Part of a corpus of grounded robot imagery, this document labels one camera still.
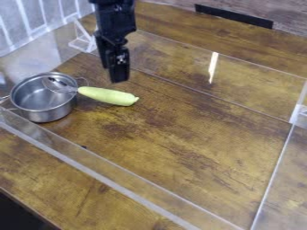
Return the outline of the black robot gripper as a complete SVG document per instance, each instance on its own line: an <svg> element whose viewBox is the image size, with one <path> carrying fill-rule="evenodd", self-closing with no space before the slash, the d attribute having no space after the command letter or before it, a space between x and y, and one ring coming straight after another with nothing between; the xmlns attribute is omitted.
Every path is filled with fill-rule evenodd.
<svg viewBox="0 0 307 230"><path fill-rule="evenodd" d="M97 32L94 40L100 61L108 68L110 81L120 83L129 78L129 50L126 47L109 50L108 44L122 46L125 36L136 31L134 0L88 0L94 7Z"/></svg>

